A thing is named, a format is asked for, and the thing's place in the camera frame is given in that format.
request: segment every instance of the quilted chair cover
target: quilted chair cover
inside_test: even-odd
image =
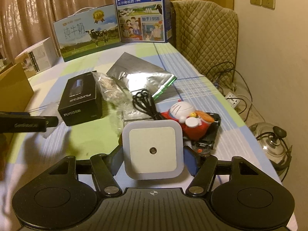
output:
[[[202,75],[224,61],[235,65],[238,16],[233,10],[210,1],[172,3],[176,12],[176,48]],[[213,68],[207,77],[213,80],[215,73],[229,68],[232,64],[222,64]],[[220,84],[231,87],[232,80],[233,72],[223,74]]]

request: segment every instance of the white power strip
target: white power strip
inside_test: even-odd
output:
[[[226,99],[227,99],[227,98],[236,98],[236,96],[233,95],[231,92],[229,92],[229,93],[226,95],[225,98],[226,98]],[[240,100],[238,100],[238,99],[227,99],[227,101],[230,103],[230,105],[231,105],[232,108],[236,108],[237,105],[240,103]]]

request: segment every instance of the barcode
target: barcode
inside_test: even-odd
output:
[[[167,39],[169,39],[171,36],[172,36],[172,30],[169,29],[169,30],[167,31]]]
[[[32,66],[34,67],[35,72],[39,72],[39,66],[36,63],[36,59],[35,59],[34,54],[33,54],[32,51],[29,52],[29,57],[30,57],[30,60],[32,62]]]

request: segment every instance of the plaid tablecloth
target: plaid tablecloth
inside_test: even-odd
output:
[[[46,105],[60,101],[69,78],[93,70],[106,73],[124,52],[149,61],[177,76],[178,79],[174,84],[157,99],[159,111],[167,111],[178,99],[183,99],[199,110],[218,113],[221,116],[221,127],[213,155],[220,160],[231,160],[233,156],[242,156],[280,182],[259,144],[236,111],[230,107],[209,80],[200,75],[168,43],[129,43],[66,63],[60,61],[51,69],[30,79],[34,96],[27,110],[33,115],[39,115]],[[47,139],[38,133],[14,135],[8,156],[6,177],[0,182],[2,206],[0,230],[15,231],[20,227],[11,208],[12,197],[19,188],[45,169],[66,155],[74,155],[77,159],[89,159],[94,154],[109,154],[117,146],[115,110],[110,104],[107,104],[104,110],[107,112],[106,116],[99,120],[72,127],[61,123]],[[177,179],[166,179],[161,183],[157,180],[133,181],[125,174],[123,166],[116,175],[116,180],[123,188],[183,187],[186,189],[191,179],[186,169]],[[91,178],[88,176],[80,176],[80,180],[91,185]],[[227,181],[227,177],[219,177],[217,183],[224,181]],[[294,216],[289,226],[291,230],[297,229]]]

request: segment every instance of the toy figurine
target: toy figurine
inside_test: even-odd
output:
[[[169,111],[161,114],[166,119],[177,121],[182,127],[183,134],[193,141],[198,141],[203,137],[208,127],[214,122],[213,117],[181,100],[172,105]]]

